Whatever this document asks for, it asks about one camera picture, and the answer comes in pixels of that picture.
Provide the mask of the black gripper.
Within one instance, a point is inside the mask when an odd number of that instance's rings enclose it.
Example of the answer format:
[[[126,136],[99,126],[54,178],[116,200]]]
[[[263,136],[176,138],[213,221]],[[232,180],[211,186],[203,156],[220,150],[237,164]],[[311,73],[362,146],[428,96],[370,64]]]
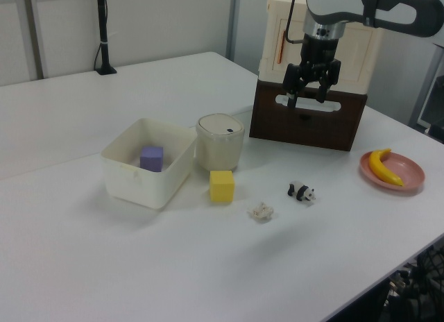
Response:
[[[305,34],[300,52],[300,65],[288,64],[282,88],[286,91],[287,107],[296,108],[299,93],[306,84],[318,82],[316,100],[323,103],[327,92],[339,80],[341,62],[335,58],[339,40],[325,40]]]

